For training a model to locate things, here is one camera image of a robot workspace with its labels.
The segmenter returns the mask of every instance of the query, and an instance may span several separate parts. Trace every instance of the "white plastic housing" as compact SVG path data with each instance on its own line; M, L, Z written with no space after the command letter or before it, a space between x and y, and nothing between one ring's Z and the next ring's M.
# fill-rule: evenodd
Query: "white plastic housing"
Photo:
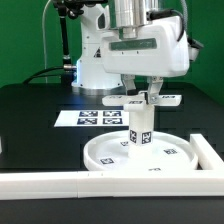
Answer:
M177 41L180 29L179 17L154 20L151 25L139 27L138 40L156 40L155 49L144 50L111 50L110 43L121 42L119 31L102 31L101 54L105 70L143 76L185 75L189 68L189 53L186 33Z
M82 56L77 61L77 80L73 87L88 90L113 89L122 86L120 74L105 72L100 56L100 33L96 30L96 18L103 12L103 7L84 7L81 16Z

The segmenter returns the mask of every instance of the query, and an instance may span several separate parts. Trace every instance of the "white plate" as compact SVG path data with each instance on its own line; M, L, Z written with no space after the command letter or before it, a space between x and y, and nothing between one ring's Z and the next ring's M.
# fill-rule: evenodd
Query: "white plate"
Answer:
M149 155L140 158L129 158L128 145L128 131L100 135L84 148L85 166L90 171L179 171L198 166L198 157L190 143L173 135L154 132Z

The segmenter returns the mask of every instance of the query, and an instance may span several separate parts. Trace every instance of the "printed marker sheet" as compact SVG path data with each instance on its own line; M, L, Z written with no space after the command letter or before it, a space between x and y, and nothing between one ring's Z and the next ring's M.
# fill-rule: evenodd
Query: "printed marker sheet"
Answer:
M123 110L62 110L54 127L128 126Z

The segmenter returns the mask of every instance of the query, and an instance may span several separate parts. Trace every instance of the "white border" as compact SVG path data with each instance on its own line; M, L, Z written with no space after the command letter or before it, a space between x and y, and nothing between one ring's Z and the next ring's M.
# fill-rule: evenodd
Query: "white border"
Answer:
M200 134L190 144L203 170L0 174L0 199L224 196L224 162Z

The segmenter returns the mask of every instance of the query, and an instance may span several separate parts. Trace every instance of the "black cable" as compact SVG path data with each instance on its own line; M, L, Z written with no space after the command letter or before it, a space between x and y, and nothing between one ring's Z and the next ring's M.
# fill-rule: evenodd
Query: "black cable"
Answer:
M152 12L151 14L148 12L147 13L147 19L148 20L163 19L163 18L173 16L174 14L177 14L180 17L180 21L181 21L181 32L180 32L180 35L177 39L177 41L179 42L181 40L181 38L183 37L184 31L185 31L184 17L179 11L174 10L174 9L165 9L163 11Z
M179 37L177 39L177 41L179 42L182 39L182 37L184 35L184 31L185 31L184 16L183 16L182 13L180 13L177 10L172 9L171 11L172 11L172 13L177 14L180 17L180 21L181 21L181 32L180 32L180 35L179 35Z
M44 73L55 71L55 70L62 70L62 69L64 69L63 66L57 66L57 67L52 67L52 68L47 68L47 69L41 70L41 71L33 74L32 76L30 76L28 79L24 80L23 84L28 84L32 79L34 79L36 77L43 77L41 75Z
M31 80L33 80L33 79L37 79L37 78L45 78L45 77L56 77L56 76L66 76L66 74L49 74L49 75L39 75L39 76L34 76L34 77L32 77L32 78L29 78L29 79L27 79L27 83L25 83L25 84L28 84Z

